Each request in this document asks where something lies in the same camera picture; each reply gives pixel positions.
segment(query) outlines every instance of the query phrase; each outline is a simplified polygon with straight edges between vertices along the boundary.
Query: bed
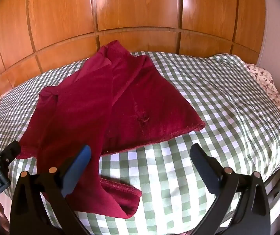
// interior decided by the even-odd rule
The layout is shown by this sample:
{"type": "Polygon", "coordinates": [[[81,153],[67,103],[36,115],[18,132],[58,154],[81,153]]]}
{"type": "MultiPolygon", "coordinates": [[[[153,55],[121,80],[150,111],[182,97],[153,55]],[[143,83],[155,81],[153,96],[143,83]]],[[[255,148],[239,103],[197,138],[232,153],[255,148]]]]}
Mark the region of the bed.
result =
{"type": "MultiPolygon", "coordinates": [[[[280,180],[280,70],[272,67],[278,58],[269,61],[272,35],[266,33],[272,11],[267,5],[272,2],[279,3],[0,0],[0,147],[22,136],[44,86],[58,84],[100,46],[118,39],[134,55],[150,56],[208,127],[199,134],[102,157],[100,174],[139,187],[142,201],[128,220],[79,213],[87,229],[95,234],[178,234],[193,229],[214,200],[187,152],[196,142],[224,166],[245,174],[261,172],[273,222],[280,213],[280,191],[274,190],[280,180]],[[239,110],[227,114],[230,105],[239,110]]],[[[36,173],[35,158],[12,163],[9,197],[23,170],[36,173]]],[[[237,200],[238,195],[226,221],[237,200]]],[[[58,225],[47,202],[45,207],[58,225]]]]}

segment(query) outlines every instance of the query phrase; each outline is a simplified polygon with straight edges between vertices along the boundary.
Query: mattress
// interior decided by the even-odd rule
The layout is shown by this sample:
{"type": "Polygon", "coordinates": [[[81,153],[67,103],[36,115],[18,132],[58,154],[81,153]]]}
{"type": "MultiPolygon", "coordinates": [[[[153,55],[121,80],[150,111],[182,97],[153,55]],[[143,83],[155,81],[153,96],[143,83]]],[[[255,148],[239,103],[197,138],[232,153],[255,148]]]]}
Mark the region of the mattress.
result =
{"type": "MultiPolygon", "coordinates": [[[[191,163],[188,150],[194,143],[223,167],[238,173],[257,170],[266,180],[280,168],[280,109],[239,57],[134,53],[141,54],[150,56],[159,73],[194,107],[206,127],[167,142],[101,157],[100,175],[133,185],[142,190],[142,198],[137,213],[127,220],[79,212],[91,233],[176,234],[194,228],[214,200],[191,163]]],[[[59,84],[84,61],[39,75],[0,100],[0,150],[21,138],[41,89],[59,84]]],[[[18,159],[9,166],[12,184],[6,194],[11,198],[23,170],[35,174],[36,159],[18,159]]],[[[230,210],[238,199],[235,195],[230,210]]],[[[50,204],[43,201],[52,223],[58,226],[50,204]]]]}

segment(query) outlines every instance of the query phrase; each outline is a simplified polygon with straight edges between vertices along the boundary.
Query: gingham bedsheet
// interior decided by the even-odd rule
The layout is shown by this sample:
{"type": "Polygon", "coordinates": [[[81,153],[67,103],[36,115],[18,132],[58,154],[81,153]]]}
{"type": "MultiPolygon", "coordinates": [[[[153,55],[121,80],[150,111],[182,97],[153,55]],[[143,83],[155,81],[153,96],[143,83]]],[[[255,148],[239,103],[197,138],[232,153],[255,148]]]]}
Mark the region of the gingham bedsheet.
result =
{"type": "MultiPolygon", "coordinates": [[[[142,191],[137,213],[130,219],[79,212],[94,234],[168,234],[194,228],[214,196],[202,182],[188,150],[199,143],[205,152],[238,173],[257,170],[263,179],[280,167],[280,112],[237,56],[220,54],[208,59],[163,52],[150,56],[159,73],[173,84],[206,121],[205,129],[160,144],[100,158],[102,176],[119,179],[142,191]]],[[[57,85],[85,60],[48,71],[10,91],[0,103],[0,150],[19,140],[28,126],[38,94],[57,85]]],[[[36,173],[36,159],[15,160],[9,166],[12,198],[19,174],[36,173]]],[[[43,198],[54,225],[50,204],[43,198]]],[[[230,207],[238,201],[235,196],[230,207]]]]}

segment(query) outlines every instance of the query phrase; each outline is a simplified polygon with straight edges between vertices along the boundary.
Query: metal screw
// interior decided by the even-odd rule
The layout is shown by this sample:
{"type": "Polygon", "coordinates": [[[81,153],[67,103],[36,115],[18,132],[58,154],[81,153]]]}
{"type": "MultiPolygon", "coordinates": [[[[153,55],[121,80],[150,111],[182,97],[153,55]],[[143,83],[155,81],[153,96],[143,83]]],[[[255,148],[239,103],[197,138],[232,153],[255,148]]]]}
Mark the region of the metal screw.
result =
{"type": "Polygon", "coordinates": [[[26,175],[28,175],[28,172],[27,172],[27,171],[23,171],[23,172],[20,173],[20,176],[23,177],[23,178],[24,178],[26,175]]]}
{"type": "Polygon", "coordinates": [[[232,168],[230,168],[230,167],[225,167],[225,168],[224,168],[224,171],[225,171],[227,174],[231,174],[231,173],[232,173],[232,168]]]}
{"type": "Polygon", "coordinates": [[[257,178],[261,177],[261,174],[258,171],[253,172],[253,175],[257,178]]]}
{"type": "Polygon", "coordinates": [[[50,169],[48,170],[49,173],[55,173],[57,171],[56,167],[50,167],[50,169]]]}

